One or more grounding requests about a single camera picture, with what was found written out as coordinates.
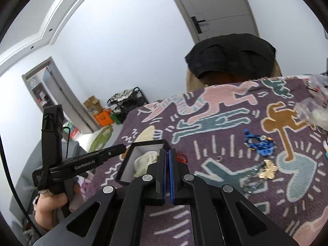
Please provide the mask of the person's left hand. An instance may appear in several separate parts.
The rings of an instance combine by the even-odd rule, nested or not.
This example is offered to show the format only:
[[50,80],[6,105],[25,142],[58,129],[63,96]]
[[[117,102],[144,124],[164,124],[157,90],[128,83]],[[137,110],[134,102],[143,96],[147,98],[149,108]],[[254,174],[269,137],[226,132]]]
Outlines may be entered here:
[[68,202],[65,193],[44,195],[40,194],[36,209],[34,210],[34,218],[36,223],[44,230],[49,231],[54,227],[54,214],[56,209],[62,208]]

